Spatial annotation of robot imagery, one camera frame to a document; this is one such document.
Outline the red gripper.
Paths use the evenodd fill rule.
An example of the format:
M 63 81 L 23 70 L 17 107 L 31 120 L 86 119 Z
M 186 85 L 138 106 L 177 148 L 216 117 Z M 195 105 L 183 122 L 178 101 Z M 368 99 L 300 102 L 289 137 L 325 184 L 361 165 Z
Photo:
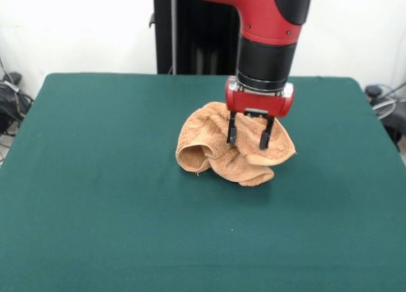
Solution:
M 267 117 L 267 124 L 261 134 L 259 149 L 267 149 L 275 120 L 274 117 L 285 117 L 292 107 L 293 100 L 294 85 L 292 83 L 286 83 L 279 91 L 258 92 L 241 85 L 236 76 L 229 76 L 225 85 L 225 102 L 231 113 L 226 142 L 230 145 L 236 143 L 236 112 L 264 116 Z

